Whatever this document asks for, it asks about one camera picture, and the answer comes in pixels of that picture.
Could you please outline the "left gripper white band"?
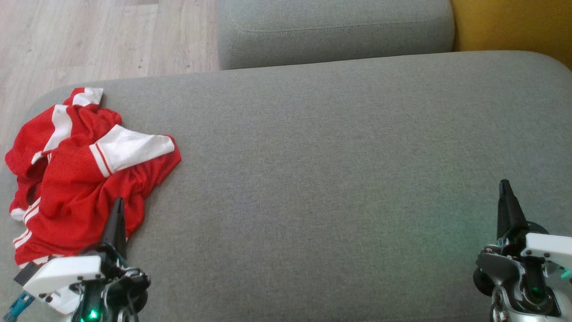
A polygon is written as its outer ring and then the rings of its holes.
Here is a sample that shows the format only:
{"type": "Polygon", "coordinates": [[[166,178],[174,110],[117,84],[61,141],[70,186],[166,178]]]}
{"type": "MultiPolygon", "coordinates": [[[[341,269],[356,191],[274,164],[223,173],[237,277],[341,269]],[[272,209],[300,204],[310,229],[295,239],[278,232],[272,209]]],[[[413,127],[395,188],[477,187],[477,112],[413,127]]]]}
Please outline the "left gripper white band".
{"type": "Polygon", "coordinates": [[[151,278],[127,262],[126,243],[123,198],[116,198],[102,243],[43,263],[23,289],[63,314],[65,322],[140,322],[151,278]]]}

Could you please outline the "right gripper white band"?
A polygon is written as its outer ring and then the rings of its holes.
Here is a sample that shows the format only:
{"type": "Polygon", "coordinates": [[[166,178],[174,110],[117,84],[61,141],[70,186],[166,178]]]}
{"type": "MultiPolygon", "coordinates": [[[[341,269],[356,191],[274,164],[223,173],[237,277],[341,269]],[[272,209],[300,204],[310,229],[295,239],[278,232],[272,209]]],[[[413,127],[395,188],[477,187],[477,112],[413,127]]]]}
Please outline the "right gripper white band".
{"type": "Polygon", "coordinates": [[[499,183],[497,240],[480,251],[473,273],[491,314],[572,314],[572,295],[548,284],[551,275],[572,283],[572,237],[527,224],[508,180],[499,183]]]}

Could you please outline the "red white-sleeved jersey shirt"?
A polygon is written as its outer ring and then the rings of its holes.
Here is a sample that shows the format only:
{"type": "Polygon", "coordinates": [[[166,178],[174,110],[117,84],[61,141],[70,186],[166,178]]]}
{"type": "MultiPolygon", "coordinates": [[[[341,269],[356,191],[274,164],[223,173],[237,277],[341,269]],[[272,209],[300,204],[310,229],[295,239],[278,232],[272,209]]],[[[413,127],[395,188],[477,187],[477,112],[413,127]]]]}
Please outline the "red white-sleeved jersey shirt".
{"type": "Polygon", "coordinates": [[[19,267],[66,257],[97,242],[112,206],[122,198],[130,237],[145,218],[145,202],[180,163],[173,137],[141,134],[119,125],[90,144],[55,149],[39,198],[24,213],[14,239],[19,267]]]}

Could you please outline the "red white-striped basketball shorts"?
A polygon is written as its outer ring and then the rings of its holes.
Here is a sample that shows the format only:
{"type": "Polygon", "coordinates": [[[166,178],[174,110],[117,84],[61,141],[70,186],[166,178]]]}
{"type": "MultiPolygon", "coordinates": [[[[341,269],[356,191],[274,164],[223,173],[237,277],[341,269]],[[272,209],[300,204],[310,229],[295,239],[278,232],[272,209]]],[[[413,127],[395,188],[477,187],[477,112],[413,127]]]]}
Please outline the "red white-striped basketball shorts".
{"type": "Polygon", "coordinates": [[[4,159],[17,178],[11,218],[23,221],[34,208],[45,170],[56,152],[92,144],[120,124],[121,115],[103,106],[103,89],[88,87],[74,89],[63,103],[25,123],[4,159]]]}

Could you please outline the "large grey sofa seat cushion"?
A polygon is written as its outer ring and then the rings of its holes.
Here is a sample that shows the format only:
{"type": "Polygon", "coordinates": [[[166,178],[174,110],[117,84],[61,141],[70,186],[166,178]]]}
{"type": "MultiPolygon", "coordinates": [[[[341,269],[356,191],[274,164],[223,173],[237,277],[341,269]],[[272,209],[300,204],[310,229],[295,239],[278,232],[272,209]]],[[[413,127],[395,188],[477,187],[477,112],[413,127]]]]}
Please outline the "large grey sofa seat cushion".
{"type": "Polygon", "coordinates": [[[475,260],[499,181],[572,236],[572,71],[471,51],[77,82],[182,161],[146,200],[128,261],[140,322],[488,322],[475,260]]]}

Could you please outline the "small grey sofa cushion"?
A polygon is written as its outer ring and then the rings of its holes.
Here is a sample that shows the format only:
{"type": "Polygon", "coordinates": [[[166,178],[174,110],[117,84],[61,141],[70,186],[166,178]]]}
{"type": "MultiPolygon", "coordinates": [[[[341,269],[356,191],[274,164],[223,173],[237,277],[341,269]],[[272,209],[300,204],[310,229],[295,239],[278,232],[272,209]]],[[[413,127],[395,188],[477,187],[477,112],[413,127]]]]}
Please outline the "small grey sofa cushion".
{"type": "Polygon", "coordinates": [[[219,0],[222,70],[450,52],[450,0],[219,0]]]}

